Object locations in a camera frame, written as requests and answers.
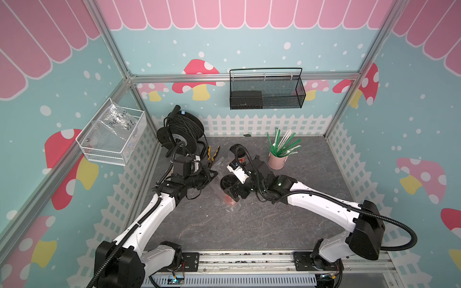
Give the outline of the red cartoon milk tea cup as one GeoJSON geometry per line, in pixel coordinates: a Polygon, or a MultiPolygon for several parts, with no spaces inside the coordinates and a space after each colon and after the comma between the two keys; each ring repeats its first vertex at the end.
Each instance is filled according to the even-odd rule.
{"type": "Polygon", "coordinates": [[[239,163],[245,164],[246,158],[247,158],[247,153],[246,153],[245,148],[240,145],[239,147],[236,148],[236,154],[237,154],[239,163]]]}

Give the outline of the clear plastic carrier bag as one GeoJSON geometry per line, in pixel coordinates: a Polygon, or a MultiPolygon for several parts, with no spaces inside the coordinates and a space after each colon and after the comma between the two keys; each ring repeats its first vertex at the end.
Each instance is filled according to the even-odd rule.
{"type": "Polygon", "coordinates": [[[212,170],[217,172],[217,176],[211,181],[210,187],[226,205],[227,212],[237,212],[241,208],[241,204],[229,193],[229,188],[235,184],[235,180],[230,179],[229,175],[231,174],[227,169],[230,162],[229,157],[220,157],[214,163],[212,170]]]}

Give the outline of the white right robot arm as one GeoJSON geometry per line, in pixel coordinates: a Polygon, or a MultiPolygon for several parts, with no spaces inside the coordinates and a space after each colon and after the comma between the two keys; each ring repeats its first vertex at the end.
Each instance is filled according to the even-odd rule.
{"type": "Polygon", "coordinates": [[[222,189],[234,201],[254,193],[262,202],[303,208],[344,229],[342,233],[320,239],[315,244],[310,258],[319,270],[349,256],[378,260],[380,252],[404,251],[417,244],[417,234],[409,226],[380,215],[377,206],[369,200],[359,204],[338,199],[308,187],[293,177],[276,176],[265,162],[259,157],[252,158],[240,144],[233,145],[229,151],[234,159],[227,166],[230,174],[222,180],[222,189]],[[409,241],[398,246],[383,246],[386,224],[406,231],[410,236],[409,241]]]}

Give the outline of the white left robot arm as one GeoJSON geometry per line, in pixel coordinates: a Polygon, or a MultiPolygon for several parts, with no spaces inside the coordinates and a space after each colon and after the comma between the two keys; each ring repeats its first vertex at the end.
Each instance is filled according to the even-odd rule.
{"type": "Polygon", "coordinates": [[[177,143],[170,155],[170,165],[153,188],[148,206],[134,222],[113,241],[103,241],[96,249],[94,275],[90,288],[140,288],[144,279],[166,268],[176,272],[184,266],[182,247],[163,241],[148,252],[145,247],[162,221],[187,197],[190,189],[202,191],[217,175],[209,168],[215,156],[204,142],[199,155],[177,143]]]}

